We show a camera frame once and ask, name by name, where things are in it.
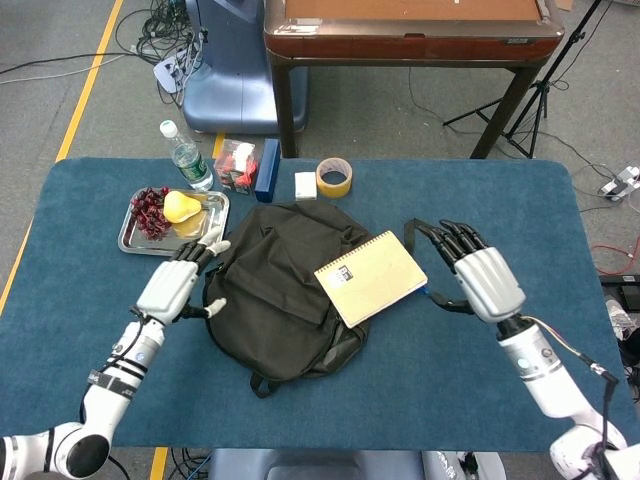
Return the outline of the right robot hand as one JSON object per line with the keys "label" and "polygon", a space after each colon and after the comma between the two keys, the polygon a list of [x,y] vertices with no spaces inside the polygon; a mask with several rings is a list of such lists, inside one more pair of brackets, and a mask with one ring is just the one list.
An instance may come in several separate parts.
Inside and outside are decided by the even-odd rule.
{"label": "right robot hand", "polygon": [[476,229],[445,219],[439,226],[420,220],[414,226],[436,248],[466,296],[454,301],[429,289],[427,295],[436,305],[446,311],[475,315],[490,324],[519,314],[526,300],[524,291],[502,254]]}

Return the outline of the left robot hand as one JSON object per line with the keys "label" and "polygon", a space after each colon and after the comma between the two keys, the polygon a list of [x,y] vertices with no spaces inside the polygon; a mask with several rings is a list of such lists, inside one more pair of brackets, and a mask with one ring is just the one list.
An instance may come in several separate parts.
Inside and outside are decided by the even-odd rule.
{"label": "left robot hand", "polygon": [[144,323],[156,321],[162,325],[175,323],[181,317],[210,319],[218,314],[226,306],[225,298],[204,307],[191,306],[189,299],[205,267],[231,246],[229,240],[221,238],[222,231],[221,227],[214,227],[201,238],[178,247],[156,268],[132,312]]}

